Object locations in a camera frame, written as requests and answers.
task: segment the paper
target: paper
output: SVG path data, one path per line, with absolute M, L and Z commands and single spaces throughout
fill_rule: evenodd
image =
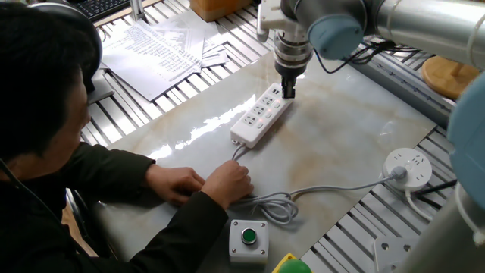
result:
M 217 64 L 225 64 L 228 61 L 229 58 L 227 57 L 226 49 L 220 45 L 208 52 L 204 52 L 200 66 L 201 68 L 210 67 Z
M 166 30 L 193 29 L 204 30 L 204 52 L 222 45 L 226 40 L 219 34 L 215 22 L 207 23 L 203 21 L 194 11 L 186 11 L 159 24 L 154 25 L 156 28 Z
M 202 60 L 202 53 L 204 52 L 204 30 L 166 30 L 158 27 L 152 28 L 168 42 L 173 43 L 181 50 Z
M 149 101 L 201 71 L 200 59 L 165 41 L 142 20 L 103 43 L 102 62 Z

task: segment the black cable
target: black cable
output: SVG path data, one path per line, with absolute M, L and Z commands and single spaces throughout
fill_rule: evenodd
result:
M 443 183 L 439 186 L 431 187 L 431 188 L 428 188 L 428 189 L 425 189 L 425 190 L 419 190 L 419 191 L 414 192 L 412 195 L 415 196 L 415 197 L 418 197 L 418 196 L 423 196 L 424 194 L 434 193 L 438 190 L 443 190 L 443 189 L 446 189 L 446 188 L 449 188 L 449 187 L 454 187 L 454 186 L 456 186 L 457 181 L 458 180 L 455 179 L 455 180 L 452 180 L 450 182 Z
M 441 205 L 440 204 L 438 204 L 437 202 L 434 202 L 433 200 L 429 200 L 428 198 L 426 198 L 424 196 L 416 196 L 416 199 L 418 199 L 418 200 L 420 200 L 422 202 L 425 202 L 425 203 L 427 203 L 430 206 L 433 206 L 435 209 L 438 209 L 438 210 L 441 209 Z
M 364 54 L 364 52 L 366 52 L 367 50 L 369 50 L 369 48 L 370 47 L 367 46 L 364 49 L 361 49 L 360 51 L 358 51 L 357 53 L 355 53 L 354 55 L 352 55 L 350 58 L 348 58 L 346 61 L 344 61 L 343 64 L 341 64 L 339 67 L 335 68 L 335 70 L 333 70 L 333 71 L 328 71 L 328 69 L 325 67 L 324 63 L 320 59 L 320 55 L 318 54 L 317 49 L 313 49 L 313 51 L 315 52 L 315 54 L 317 56 L 317 59 L 318 59 L 318 62 L 320 63 L 320 66 L 324 69 L 324 71 L 327 72 L 328 74 L 333 74 L 333 73 L 336 73 L 337 71 L 339 71 L 340 69 L 342 69 L 344 66 L 346 66 L 354 58 L 356 58 L 356 57 Z
M 349 58 L 344 59 L 343 64 L 341 64 L 338 68 L 336 68 L 333 71 L 328 71 L 328 69 L 321 61 L 320 55 L 318 54 L 318 51 L 316 49 L 314 49 L 314 52 L 317 56 L 320 66 L 324 69 L 324 71 L 327 72 L 328 74 L 334 74 L 340 69 L 342 69 L 343 67 L 345 67 L 348 63 L 359 64 L 359 65 L 368 64 L 369 62 L 371 62 L 372 58 L 375 55 L 378 55 L 382 52 L 390 51 L 390 52 L 418 53 L 421 51 L 419 49 L 413 49 L 405 45 L 396 45 L 394 42 L 389 40 L 385 40 L 382 42 L 371 42 L 371 43 L 363 42 L 362 44 L 365 45 L 365 48 L 356 52 L 354 55 L 350 56 Z M 369 49 L 373 49 L 373 52 L 371 54 L 365 57 L 360 57 L 361 55 L 366 53 Z
M 84 255 L 92 263 L 92 265 L 96 269 L 99 270 L 98 265 L 93 262 L 93 260 L 88 255 L 88 253 L 84 250 L 84 248 L 82 248 L 77 243 L 77 241 L 75 241 L 75 239 L 72 238 L 72 236 L 66 230 L 66 228 L 64 227 L 64 225 L 62 225 L 61 221 L 57 218 L 57 216 L 55 216 L 54 212 L 52 212 L 52 210 L 35 193 L 33 193 L 32 190 L 30 190 L 28 187 L 26 187 L 25 185 L 23 185 L 22 182 L 20 182 L 20 180 L 18 180 L 14 176 L 14 174 L 12 174 L 12 172 L 8 169 L 7 165 L 5 164 L 5 162 L 1 158 L 0 158 L 0 169 L 7 175 L 8 179 L 10 179 L 10 182 L 12 182 L 15 185 L 16 188 L 18 188 L 20 190 L 23 190 L 24 192 L 26 192 L 27 194 L 29 194 L 31 197 L 33 197 L 35 200 L 37 200 L 37 202 L 39 202 L 42 207 L 44 207 L 44 209 L 50 214 L 50 216 L 58 224 L 59 228 L 64 232 L 64 234 L 66 234 L 70 238 L 70 241 L 74 245 L 74 248 L 76 249 L 76 251 L 79 254 Z

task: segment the white marble slab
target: white marble slab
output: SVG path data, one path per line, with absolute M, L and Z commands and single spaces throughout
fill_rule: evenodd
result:
M 340 62 L 327 62 L 329 68 Z M 110 148 L 158 158 L 165 167 L 190 166 L 207 177 L 230 159 L 230 127 L 280 76 L 267 54 L 208 88 Z M 380 176 L 388 153 L 416 146 L 435 126 L 409 105 L 347 66 L 325 74 L 313 59 L 298 79 L 296 100 L 261 142 L 239 162 L 249 168 L 255 194 L 314 185 L 358 186 Z M 270 224 L 271 272 L 287 253 L 303 255 L 368 190 L 311 193 L 296 200 L 300 214 L 289 227 Z M 96 206 L 110 241 L 130 259 L 160 231 L 176 209 L 168 204 Z M 231 212 L 234 218 L 262 218 Z M 228 267 L 228 228 L 200 272 L 239 272 Z

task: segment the keyboard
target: keyboard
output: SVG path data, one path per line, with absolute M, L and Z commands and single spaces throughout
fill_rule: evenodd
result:
M 130 0 L 81 0 L 69 2 L 92 22 L 101 20 L 130 6 Z

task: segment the white round socket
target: white round socket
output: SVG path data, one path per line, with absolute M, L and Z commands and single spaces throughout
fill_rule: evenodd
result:
M 408 175 L 403 179 L 390 180 L 389 184 L 403 191 L 414 192 L 421 189 L 430 180 L 433 173 L 430 160 L 421 152 L 410 148 L 392 151 L 384 162 L 383 174 L 389 176 L 397 166 L 406 168 Z

